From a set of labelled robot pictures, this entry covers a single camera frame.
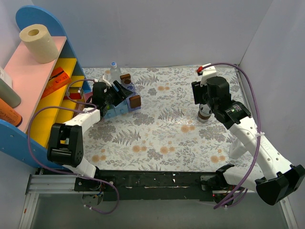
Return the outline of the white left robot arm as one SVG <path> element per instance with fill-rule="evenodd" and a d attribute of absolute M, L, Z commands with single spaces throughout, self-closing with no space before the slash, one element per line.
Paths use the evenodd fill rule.
<path fill-rule="evenodd" d="M 132 91 L 117 81 L 113 84 L 96 82 L 85 108 L 77 116 L 63 124 L 52 125 L 47 159 L 77 175 L 85 176 L 85 185 L 96 191 L 101 187 L 101 178 L 96 176 L 97 167 L 83 155 L 83 134 L 105 116 L 109 106 L 118 106 Z"/>

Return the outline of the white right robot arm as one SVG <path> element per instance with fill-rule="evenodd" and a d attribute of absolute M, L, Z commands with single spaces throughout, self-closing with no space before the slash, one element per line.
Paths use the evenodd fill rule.
<path fill-rule="evenodd" d="M 251 172 L 246 177 L 233 164 L 227 164 L 205 181 L 205 185 L 223 190 L 231 185 L 240 185 L 255 191 L 268 205 L 276 204 L 299 188 L 305 177 L 304 167 L 294 166 L 284 158 L 258 130 L 250 111 L 231 98 L 230 86 L 225 78 L 215 76 L 204 83 L 193 82 L 191 85 L 195 104 L 206 105 L 216 120 L 236 137 L 230 145 L 229 157 L 238 159 L 249 152 L 263 174 L 259 177 Z"/>

